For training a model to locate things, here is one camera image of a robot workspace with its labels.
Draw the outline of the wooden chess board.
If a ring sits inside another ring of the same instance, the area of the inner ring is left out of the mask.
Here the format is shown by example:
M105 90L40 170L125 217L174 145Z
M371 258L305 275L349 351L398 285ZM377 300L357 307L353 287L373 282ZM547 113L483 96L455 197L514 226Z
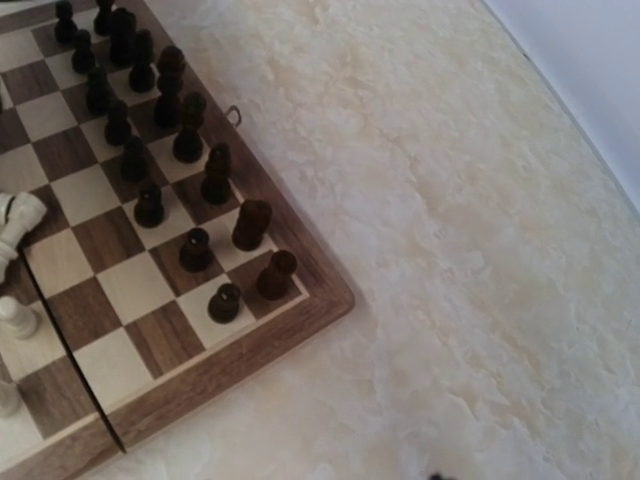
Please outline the wooden chess board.
M43 4L1 20L1 188L45 204L1 287L5 479L74 479L193 413L349 313L354 296L191 67L197 132L154 119L176 51L143 1L154 51L130 87L106 9Z

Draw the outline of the white chess knight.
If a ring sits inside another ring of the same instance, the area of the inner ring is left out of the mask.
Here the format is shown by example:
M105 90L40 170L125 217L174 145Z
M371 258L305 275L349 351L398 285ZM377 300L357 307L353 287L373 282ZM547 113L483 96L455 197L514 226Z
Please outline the white chess knight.
M1 282L5 281L8 265L18 256L19 243L46 213L45 204L31 193L1 193Z

